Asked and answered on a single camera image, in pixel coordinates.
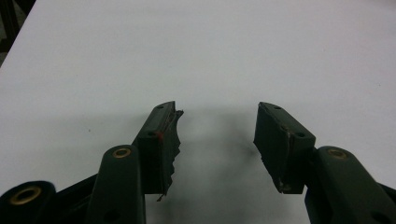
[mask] metal arm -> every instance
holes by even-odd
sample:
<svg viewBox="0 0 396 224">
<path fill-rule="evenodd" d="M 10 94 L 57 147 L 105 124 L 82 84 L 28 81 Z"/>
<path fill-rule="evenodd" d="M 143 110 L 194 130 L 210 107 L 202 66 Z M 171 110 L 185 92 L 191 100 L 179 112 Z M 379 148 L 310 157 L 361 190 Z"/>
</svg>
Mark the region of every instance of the metal arm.
<svg viewBox="0 0 396 224">
<path fill-rule="evenodd" d="M 0 223 L 146 223 L 145 194 L 166 194 L 172 183 L 182 114 L 175 102 L 157 105 L 131 146 L 111 148 L 97 175 L 58 193 L 46 181 L 9 190 L 0 198 Z"/>
<path fill-rule="evenodd" d="M 283 108 L 259 104 L 254 143 L 279 192 L 308 191 L 311 223 L 396 223 L 395 190 L 377 184 L 339 147 L 315 149 L 315 136 Z"/>
</svg>

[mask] mounting hole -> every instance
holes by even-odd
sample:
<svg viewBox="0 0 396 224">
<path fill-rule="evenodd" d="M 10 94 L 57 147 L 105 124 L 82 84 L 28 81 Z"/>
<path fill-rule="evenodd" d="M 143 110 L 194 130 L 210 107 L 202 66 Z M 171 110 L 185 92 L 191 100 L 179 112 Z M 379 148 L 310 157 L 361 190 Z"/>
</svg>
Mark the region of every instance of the mounting hole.
<svg viewBox="0 0 396 224">
<path fill-rule="evenodd" d="M 305 137 L 304 133 L 296 133 L 296 135 L 299 136 L 299 137 Z"/>
<path fill-rule="evenodd" d="M 339 160 L 344 160 L 347 158 L 347 154 L 344 151 L 339 150 L 337 148 L 327 149 L 327 152 L 330 155 L 332 155 L 334 158 L 339 159 Z"/>
<path fill-rule="evenodd" d="M 118 213 L 116 210 L 111 210 L 105 213 L 103 216 L 103 221 L 104 222 L 115 222 L 120 218 L 120 213 Z"/>
<path fill-rule="evenodd" d="M 379 212 L 372 212 L 372 217 L 375 221 L 377 221 L 378 223 L 384 223 L 384 224 L 389 224 L 390 223 L 390 219 Z"/>
<path fill-rule="evenodd" d="M 22 205 L 31 202 L 41 194 L 41 188 L 38 186 L 30 186 L 18 191 L 9 199 L 13 205 Z"/>
<path fill-rule="evenodd" d="M 131 154 L 131 149 L 129 148 L 119 148 L 113 152 L 113 157 L 119 159 L 127 157 Z"/>
</svg>

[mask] white table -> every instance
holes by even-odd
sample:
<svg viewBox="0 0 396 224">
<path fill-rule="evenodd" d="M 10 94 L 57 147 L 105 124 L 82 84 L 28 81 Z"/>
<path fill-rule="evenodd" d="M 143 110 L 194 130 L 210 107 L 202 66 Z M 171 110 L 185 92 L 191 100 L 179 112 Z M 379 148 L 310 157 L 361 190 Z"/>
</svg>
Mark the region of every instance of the white table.
<svg viewBox="0 0 396 224">
<path fill-rule="evenodd" d="M 64 189 L 129 144 L 152 107 L 185 115 L 168 196 L 148 223 L 308 223 L 253 145 L 281 105 L 396 188 L 396 3 L 37 0 L 0 70 L 0 193 Z"/>
</svg>

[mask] white surface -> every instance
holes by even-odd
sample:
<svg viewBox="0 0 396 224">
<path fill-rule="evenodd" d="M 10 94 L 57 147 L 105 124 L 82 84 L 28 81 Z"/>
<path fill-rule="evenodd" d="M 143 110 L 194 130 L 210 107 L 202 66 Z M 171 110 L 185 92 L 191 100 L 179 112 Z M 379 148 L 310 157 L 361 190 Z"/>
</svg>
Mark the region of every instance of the white surface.
<svg viewBox="0 0 396 224">
<path fill-rule="evenodd" d="M 185 115 L 174 185 L 148 223 L 308 223 L 252 144 L 259 101 L 396 188 L 396 3 L 37 0 L 0 70 L 0 193 L 64 189 L 131 143 L 152 107 Z"/>
</svg>

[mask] black metal part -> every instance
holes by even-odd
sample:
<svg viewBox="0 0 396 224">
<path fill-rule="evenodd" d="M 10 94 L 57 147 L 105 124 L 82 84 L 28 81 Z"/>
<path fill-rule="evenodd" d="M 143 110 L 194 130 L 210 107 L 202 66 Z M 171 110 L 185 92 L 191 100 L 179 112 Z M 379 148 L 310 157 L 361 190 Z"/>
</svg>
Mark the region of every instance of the black metal part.
<svg viewBox="0 0 396 224">
<path fill-rule="evenodd" d="M 0 40 L 0 52 L 8 52 L 20 31 L 12 0 L 0 0 L 0 14 L 7 35 Z"/>
<path fill-rule="evenodd" d="M 281 107 L 259 103 L 254 144 L 279 192 L 303 192 L 306 166 L 301 161 L 312 153 L 315 139 Z"/>
<path fill-rule="evenodd" d="M 313 162 L 332 207 L 331 223 L 396 223 L 396 205 L 352 153 L 321 147 Z"/>
<path fill-rule="evenodd" d="M 175 102 L 157 105 L 133 145 L 111 148 L 98 175 L 56 194 L 51 183 L 40 181 L 9 190 L 0 198 L 0 223 L 145 223 L 144 193 L 165 194 L 172 182 L 180 145 L 177 121 L 182 114 L 175 110 Z M 128 158 L 122 148 L 131 149 Z M 10 206 L 10 195 L 32 183 L 43 186 L 41 196 L 24 206 Z"/>
<path fill-rule="evenodd" d="M 118 146 L 103 156 L 91 196 L 86 224 L 146 223 L 139 151 Z"/>
<path fill-rule="evenodd" d="M 50 182 L 32 181 L 7 191 L 0 198 L 0 223 L 51 223 L 55 187 Z"/>
<path fill-rule="evenodd" d="M 96 175 L 93 175 L 56 194 L 54 223 L 82 224 L 84 222 L 95 181 Z"/>
<path fill-rule="evenodd" d="M 139 148 L 146 194 L 166 194 L 172 184 L 173 161 L 180 152 L 177 121 L 182 115 L 175 102 L 157 105 L 133 142 Z"/>
<path fill-rule="evenodd" d="M 290 192 L 285 183 L 292 193 L 308 186 L 311 223 L 396 223 L 396 190 L 377 184 L 352 153 L 315 149 L 315 136 L 281 107 L 259 104 L 254 143 L 280 192 Z"/>
</svg>

